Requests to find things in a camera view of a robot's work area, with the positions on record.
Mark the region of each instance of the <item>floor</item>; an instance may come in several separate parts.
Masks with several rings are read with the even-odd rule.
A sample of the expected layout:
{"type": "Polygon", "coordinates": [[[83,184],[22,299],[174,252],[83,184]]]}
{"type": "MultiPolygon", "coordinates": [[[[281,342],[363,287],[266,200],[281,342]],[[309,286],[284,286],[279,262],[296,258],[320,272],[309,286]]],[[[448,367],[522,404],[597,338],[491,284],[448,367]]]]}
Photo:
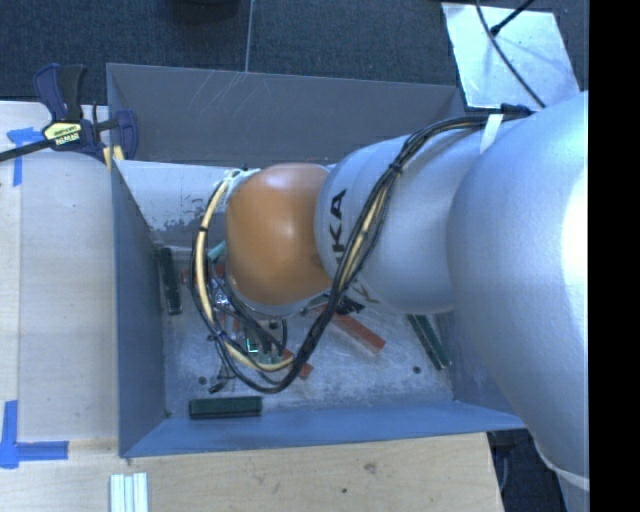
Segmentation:
{"type": "MultiPolygon", "coordinates": [[[[80,99],[99,105],[107,103],[108,62],[459,85],[435,0],[205,2],[0,0],[0,99],[36,101],[32,76],[51,62],[86,65],[80,99]]],[[[589,0],[538,0],[530,9],[553,12],[577,83],[587,90],[589,0]]],[[[564,511],[555,476],[526,431],[490,441],[499,479],[507,467],[507,512],[564,511]]]]}

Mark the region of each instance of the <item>blue clamp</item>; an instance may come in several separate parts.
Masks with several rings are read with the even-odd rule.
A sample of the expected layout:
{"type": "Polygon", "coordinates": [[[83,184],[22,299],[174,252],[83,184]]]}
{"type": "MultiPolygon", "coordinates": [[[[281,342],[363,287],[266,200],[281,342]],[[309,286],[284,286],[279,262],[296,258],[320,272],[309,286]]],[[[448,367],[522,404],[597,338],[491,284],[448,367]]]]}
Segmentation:
{"type": "Polygon", "coordinates": [[[0,468],[16,469],[20,462],[35,460],[67,460],[68,441],[18,443],[18,401],[4,405],[4,422],[0,439],[0,468]]]}
{"type": "Polygon", "coordinates": [[[128,160],[134,157],[138,149],[138,126],[133,111],[119,110],[114,119],[99,123],[94,105],[93,122],[84,119],[79,91],[86,71],[82,65],[63,68],[53,63],[34,75],[38,100],[49,110],[51,122],[42,129],[41,140],[0,153],[0,162],[50,148],[82,153],[106,163],[106,145],[100,140],[100,133],[116,128],[124,157],[128,160]]]}

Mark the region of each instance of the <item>white tape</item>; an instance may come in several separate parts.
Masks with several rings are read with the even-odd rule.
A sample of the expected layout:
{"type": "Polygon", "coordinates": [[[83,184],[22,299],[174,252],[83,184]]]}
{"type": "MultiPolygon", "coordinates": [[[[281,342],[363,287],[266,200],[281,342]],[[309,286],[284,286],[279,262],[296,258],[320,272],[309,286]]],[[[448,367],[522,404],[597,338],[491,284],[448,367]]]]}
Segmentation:
{"type": "Polygon", "coordinates": [[[480,141],[480,154],[484,153],[496,140],[498,129],[502,124],[503,117],[504,114],[491,114],[489,119],[487,119],[487,124],[485,125],[484,133],[482,134],[482,140],[480,141]]]}

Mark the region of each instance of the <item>clamp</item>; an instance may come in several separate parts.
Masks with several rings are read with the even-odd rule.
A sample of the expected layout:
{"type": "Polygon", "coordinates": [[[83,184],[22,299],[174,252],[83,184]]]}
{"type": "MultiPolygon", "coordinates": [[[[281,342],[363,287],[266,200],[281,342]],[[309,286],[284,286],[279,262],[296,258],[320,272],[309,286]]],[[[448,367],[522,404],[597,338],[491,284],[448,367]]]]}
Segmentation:
{"type": "Polygon", "coordinates": [[[94,104],[93,122],[84,119],[79,93],[86,71],[83,65],[63,68],[53,63],[34,75],[38,100],[49,110],[51,122],[42,129],[42,140],[0,153],[0,162],[50,148],[89,155],[109,165],[109,148],[100,140],[100,133],[115,128],[119,129],[123,156],[133,158],[138,148],[138,127],[132,110],[118,110],[115,118],[99,123],[94,104]]]}

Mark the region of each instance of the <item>yellow clamp label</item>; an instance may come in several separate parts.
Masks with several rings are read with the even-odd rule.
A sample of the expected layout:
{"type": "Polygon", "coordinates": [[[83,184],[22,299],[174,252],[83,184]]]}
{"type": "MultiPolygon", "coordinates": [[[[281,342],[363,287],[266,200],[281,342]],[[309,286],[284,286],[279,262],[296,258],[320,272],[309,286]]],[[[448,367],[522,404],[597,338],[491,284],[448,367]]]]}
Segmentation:
{"type": "Polygon", "coordinates": [[[53,140],[56,146],[80,139],[82,126],[78,123],[54,123],[42,132],[45,139],[53,140]]]}

